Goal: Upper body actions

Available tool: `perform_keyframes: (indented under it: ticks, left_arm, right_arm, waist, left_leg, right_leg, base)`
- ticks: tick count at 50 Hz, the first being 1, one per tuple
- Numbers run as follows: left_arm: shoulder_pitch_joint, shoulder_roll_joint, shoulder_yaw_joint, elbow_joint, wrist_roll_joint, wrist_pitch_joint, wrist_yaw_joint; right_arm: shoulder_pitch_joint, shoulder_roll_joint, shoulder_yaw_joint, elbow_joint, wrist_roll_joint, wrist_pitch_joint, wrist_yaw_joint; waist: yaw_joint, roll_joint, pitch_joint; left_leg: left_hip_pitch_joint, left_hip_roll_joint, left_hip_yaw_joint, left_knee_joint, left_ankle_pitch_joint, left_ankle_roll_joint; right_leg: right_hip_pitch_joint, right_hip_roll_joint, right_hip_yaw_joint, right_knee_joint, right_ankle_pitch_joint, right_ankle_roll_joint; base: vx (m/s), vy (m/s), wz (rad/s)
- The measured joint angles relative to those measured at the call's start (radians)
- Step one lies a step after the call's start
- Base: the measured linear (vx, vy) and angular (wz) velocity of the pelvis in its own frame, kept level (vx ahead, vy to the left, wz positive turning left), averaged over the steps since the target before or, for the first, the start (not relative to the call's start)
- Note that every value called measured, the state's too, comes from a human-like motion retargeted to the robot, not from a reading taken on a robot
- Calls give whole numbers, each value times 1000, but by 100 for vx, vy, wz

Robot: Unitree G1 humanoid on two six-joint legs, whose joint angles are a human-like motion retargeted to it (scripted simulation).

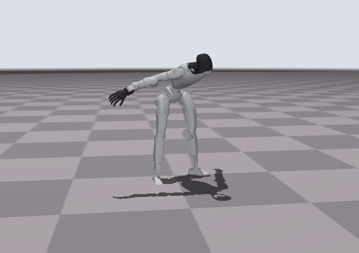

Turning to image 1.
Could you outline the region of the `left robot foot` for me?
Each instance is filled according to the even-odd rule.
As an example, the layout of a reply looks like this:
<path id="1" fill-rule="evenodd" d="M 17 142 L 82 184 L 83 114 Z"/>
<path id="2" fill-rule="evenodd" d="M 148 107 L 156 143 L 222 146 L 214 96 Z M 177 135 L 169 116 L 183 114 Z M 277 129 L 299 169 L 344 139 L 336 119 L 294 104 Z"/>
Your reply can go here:
<path id="1" fill-rule="evenodd" d="M 194 169 L 194 168 L 193 168 Z M 188 170 L 188 174 L 194 174 L 194 175 L 198 175 L 198 176 L 207 176 L 210 175 L 209 172 L 203 171 L 202 169 L 198 168 L 196 170 L 192 170 L 192 168 L 190 168 Z"/>

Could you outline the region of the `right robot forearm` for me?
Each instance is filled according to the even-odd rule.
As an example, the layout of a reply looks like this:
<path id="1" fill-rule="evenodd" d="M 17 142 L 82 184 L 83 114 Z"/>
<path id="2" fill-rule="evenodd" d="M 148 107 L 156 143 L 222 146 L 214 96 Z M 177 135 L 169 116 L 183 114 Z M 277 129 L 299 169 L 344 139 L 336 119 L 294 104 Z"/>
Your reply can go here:
<path id="1" fill-rule="evenodd" d="M 133 82 L 130 86 L 126 87 L 126 89 L 131 92 L 132 90 L 138 91 L 142 88 L 147 88 L 151 84 L 156 84 L 157 78 L 156 77 L 146 77 L 141 81 Z"/>

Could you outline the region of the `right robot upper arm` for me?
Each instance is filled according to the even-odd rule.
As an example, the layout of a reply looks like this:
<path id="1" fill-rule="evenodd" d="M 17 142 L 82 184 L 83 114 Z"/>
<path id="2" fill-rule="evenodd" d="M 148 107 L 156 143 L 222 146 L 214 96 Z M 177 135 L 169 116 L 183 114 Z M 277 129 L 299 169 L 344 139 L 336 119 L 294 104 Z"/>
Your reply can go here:
<path id="1" fill-rule="evenodd" d="M 178 80 L 184 75 L 185 75 L 185 72 L 184 72 L 183 68 L 174 68 L 170 71 L 163 72 L 163 73 L 152 76 L 152 77 L 157 78 L 157 83 L 151 84 L 150 86 L 152 88 L 154 88 L 158 85 L 158 81 Z"/>

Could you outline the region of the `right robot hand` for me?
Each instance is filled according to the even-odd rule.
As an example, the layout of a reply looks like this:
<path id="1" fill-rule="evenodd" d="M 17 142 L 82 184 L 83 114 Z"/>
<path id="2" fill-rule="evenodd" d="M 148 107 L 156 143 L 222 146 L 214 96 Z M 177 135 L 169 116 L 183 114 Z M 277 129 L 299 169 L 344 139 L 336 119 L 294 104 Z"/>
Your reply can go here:
<path id="1" fill-rule="evenodd" d="M 121 106 L 122 103 L 123 103 L 123 101 L 124 101 L 124 99 L 126 98 L 126 96 L 131 95 L 133 92 L 134 92 L 134 90 L 132 90 L 131 92 L 129 92 L 126 88 L 124 88 L 124 90 L 120 90 L 120 91 L 117 91 L 116 93 L 113 93 L 113 94 L 110 95 L 110 97 L 109 97 L 110 102 L 111 102 L 111 100 L 113 99 L 112 102 L 111 102 L 111 105 L 112 105 L 112 103 L 113 103 L 115 100 L 116 100 L 116 101 L 114 102 L 114 105 L 113 105 L 113 106 L 115 106 L 118 101 L 122 100 L 121 103 L 120 103 L 120 106 Z"/>

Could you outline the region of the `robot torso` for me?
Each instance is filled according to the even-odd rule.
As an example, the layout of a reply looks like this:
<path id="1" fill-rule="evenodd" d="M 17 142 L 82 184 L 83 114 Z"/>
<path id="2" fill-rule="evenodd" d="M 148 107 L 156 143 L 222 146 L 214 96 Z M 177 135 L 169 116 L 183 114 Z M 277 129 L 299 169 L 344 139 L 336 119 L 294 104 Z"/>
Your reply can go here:
<path id="1" fill-rule="evenodd" d="M 192 62 L 189 62 L 189 63 L 192 63 Z M 187 66 L 188 66 L 188 63 L 184 63 L 184 64 L 180 65 L 178 68 L 183 68 L 185 75 L 182 76 L 178 80 L 171 80 L 171 83 L 172 83 L 171 86 L 167 86 L 165 88 L 164 93 L 167 93 L 170 103 L 174 103 L 174 102 L 177 102 L 180 100 L 180 98 L 183 95 L 183 91 L 181 90 L 182 88 L 186 88 L 186 87 L 200 81 L 206 75 L 206 72 L 198 73 L 195 75 L 190 71 L 190 70 L 192 70 L 194 72 L 195 70 L 193 68 L 188 69 Z"/>

